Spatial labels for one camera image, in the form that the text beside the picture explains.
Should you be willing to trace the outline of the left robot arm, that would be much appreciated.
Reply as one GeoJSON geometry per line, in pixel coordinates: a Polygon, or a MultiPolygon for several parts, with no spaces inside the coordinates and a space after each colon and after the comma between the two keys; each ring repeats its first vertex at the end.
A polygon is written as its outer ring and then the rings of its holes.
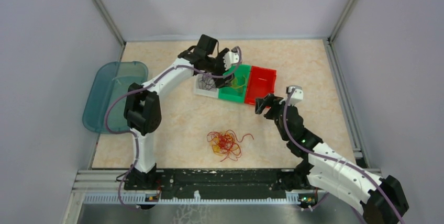
{"type": "Polygon", "coordinates": [[[201,35],[198,43],[182,51],[177,59],[153,79],[133,84],[128,89],[124,118],[133,135],[134,162],[130,175],[144,189],[156,185],[156,159],[154,157],[154,132],[162,120],[161,101],[187,79],[202,74],[214,80],[217,88],[224,87],[233,78],[228,71],[241,64],[239,48],[225,48],[213,56],[219,42],[208,35],[201,35]]]}

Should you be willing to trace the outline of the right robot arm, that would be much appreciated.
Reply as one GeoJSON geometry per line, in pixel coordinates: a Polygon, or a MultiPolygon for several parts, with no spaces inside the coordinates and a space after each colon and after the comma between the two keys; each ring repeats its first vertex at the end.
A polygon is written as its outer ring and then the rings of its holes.
{"type": "Polygon", "coordinates": [[[405,223],[409,205],[398,179],[381,177],[350,162],[304,126],[304,119],[287,98],[269,93],[256,98],[255,113],[272,120],[290,151],[302,159],[296,168],[300,188],[320,188],[348,204],[365,223],[405,223]]]}

